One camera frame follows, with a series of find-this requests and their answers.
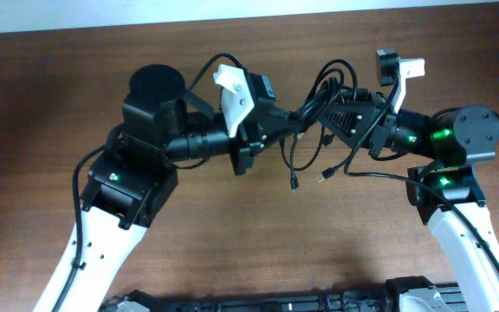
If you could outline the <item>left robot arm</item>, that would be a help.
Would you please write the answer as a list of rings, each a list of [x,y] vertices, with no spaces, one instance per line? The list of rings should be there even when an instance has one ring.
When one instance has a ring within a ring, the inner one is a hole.
[[[98,309],[180,171],[228,155],[242,175],[259,153],[303,129],[301,113],[276,105],[266,76],[220,65],[213,79],[219,108],[197,97],[173,67],[153,64],[132,75],[123,121],[81,160],[88,176],[73,189],[75,225],[37,310]]]

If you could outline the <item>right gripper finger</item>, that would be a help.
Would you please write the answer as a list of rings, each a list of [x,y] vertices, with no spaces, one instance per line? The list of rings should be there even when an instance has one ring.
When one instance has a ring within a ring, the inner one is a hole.
[[[371,100],[371,93],[367,88],[358,88],[354,92],[350,88],[344,88],[334,100],[335,105],[342,105],[353,101],[366,102]]]
[[[354,147],[378,113],[379,107],[373,103],[333,105],[319,122],[346,145]]]

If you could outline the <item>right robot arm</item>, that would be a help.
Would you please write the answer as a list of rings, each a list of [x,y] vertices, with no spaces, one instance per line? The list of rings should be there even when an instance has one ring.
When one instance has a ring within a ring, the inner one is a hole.
[[[499,114],[480,106],[451,107],[433,115],[398,109],[393,100],[369,94],[343,98],[320,122],[351,147],[381,160],[414,154],[430,159],[400,177],[411,205],[448,258],[472,311],[499,311],[499,243],[476,166],[496,156]]]

